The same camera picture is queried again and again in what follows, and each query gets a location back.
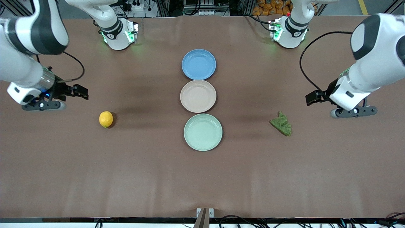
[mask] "yellow lemon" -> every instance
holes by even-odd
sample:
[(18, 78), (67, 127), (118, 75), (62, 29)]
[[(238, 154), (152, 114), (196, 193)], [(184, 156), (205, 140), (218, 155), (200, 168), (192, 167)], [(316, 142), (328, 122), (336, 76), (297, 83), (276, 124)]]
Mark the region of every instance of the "yellow lemon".
[(108, 128), (113, 123), (113, 115), (109, 111), (102, 112), (98, 118), (101, 126)]

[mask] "table surface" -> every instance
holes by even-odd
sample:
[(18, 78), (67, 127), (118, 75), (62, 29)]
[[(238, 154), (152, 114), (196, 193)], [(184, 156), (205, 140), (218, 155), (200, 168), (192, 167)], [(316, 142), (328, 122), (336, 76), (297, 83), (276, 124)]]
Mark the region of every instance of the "table surface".
[[(216, 216), (385, 217), (405, 211), (405, 80), (369, 96), (375, 116), (333, 119), (300, 72), (303, 48), (319, 35), (352, 31), (364, 17), (314, 17), (296, 49), (272, 43), (250, 18), (138, 20), (138, 43), (109, 49), (89, 19), (66, 20), (67, 52), (86, 67), (90, 99), (68, 98), (62, 112), (24, 112), (0, 83), (0, 217)], [(326, 88), (354, 63), (350, 36), (319, 40), (304, 70)], [(191, 149), (183, 138), (194, 114), (180, 103), (189, 82), (184, 55), (211, 51), (217, 102), (207, 113), (224, 130), (218, 147)], [(61, 78), (80, 74), (66, 55), (41, 56)], [(110, 129), (101, 112), (116, 115)], [(282, 111), (285, 137), (268, 121)]]

